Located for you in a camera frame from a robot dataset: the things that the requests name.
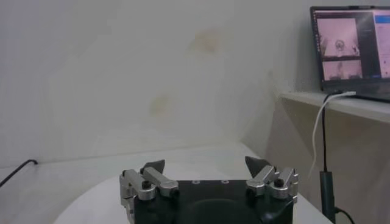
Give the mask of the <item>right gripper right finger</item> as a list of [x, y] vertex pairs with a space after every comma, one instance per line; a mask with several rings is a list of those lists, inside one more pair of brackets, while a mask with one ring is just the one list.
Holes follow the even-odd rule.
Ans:
[[277, 200], [298, 196], [298, 173], [291, 167], [279, 171], [265, 159], [245, 156], [246, 166], [252, 176], [246, 181], [246, 186], [256, 197], [269, 194]]

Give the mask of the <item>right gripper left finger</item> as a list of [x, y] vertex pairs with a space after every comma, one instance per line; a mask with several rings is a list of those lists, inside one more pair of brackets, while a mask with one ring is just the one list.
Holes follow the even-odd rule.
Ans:
[[165, 160], [146, 163], [139, 172], [123, 170], [119, 176], [121, 205], [127, 215], [134, 215], [135, 199], [151, 201], [157, 194], [176, 199], [179, 196], [179, 182], [163, 175]]

